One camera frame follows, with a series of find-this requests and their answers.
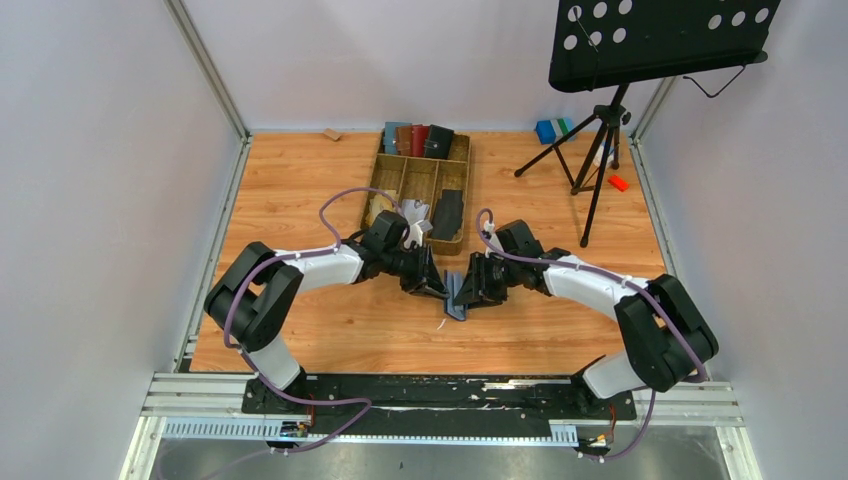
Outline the dark blue card holder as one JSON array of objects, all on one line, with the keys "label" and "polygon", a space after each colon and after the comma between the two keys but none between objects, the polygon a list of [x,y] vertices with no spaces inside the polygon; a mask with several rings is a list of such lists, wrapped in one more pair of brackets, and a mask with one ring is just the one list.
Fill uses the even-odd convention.
[{"label": "dark blue card holder", "polygon": [[448,298],[444,300],[445,314],[453,320],[465,322],[467,320],[467,306],[455,303],[464,283],[464,276],[458,271],[445,270],[443,283],[448,292]]}]

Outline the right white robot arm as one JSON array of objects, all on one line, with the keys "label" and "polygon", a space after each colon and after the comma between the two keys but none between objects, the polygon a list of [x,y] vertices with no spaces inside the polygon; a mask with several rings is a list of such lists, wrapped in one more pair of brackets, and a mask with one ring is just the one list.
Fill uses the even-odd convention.
[{"label": "right white robot arm", "polygon": [[450,296],[453,305],[498,306],[511,288],[523,286],[574,301],[617,324],[623,350],[577,374],[592,397],[645,388],[666,392],[680,382],[705,379],[704,364],[718,353],[718,341],[678,278],[625,276],[568,250],[545,250],[522,220],[499,229],[486,222],[481,238],[487,249],[470,256],[465,279]]}]

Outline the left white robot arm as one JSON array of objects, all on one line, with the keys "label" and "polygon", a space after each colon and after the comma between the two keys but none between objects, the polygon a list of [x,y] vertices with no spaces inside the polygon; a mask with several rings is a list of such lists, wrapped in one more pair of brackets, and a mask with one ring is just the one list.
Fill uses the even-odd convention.
[{"label": "left white robot arm", "polygon": [[431,247],[414,238],[402,215],[385,210],[368,229],[337,247],[288,252],[250,243],[206,295],[203,308],[257,373],[284,390],[302,373],[282,338],[297,294],[353,285],[380,274],[397,277],[400,288],[411,295],[449,296]]}]

